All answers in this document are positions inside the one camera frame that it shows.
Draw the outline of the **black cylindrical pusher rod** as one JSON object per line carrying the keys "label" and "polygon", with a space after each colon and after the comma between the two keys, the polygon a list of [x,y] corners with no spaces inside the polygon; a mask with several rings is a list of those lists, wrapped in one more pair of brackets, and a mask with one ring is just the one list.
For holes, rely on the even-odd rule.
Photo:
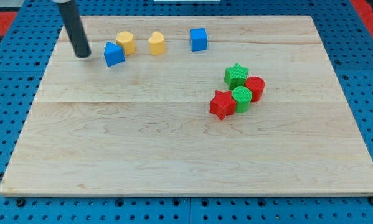
{"label": "black cylindrical pusher rod", "polygon": [[73,51],[78,58],[91,55],[90,46],[80,18],[76,0],[55,0]]}

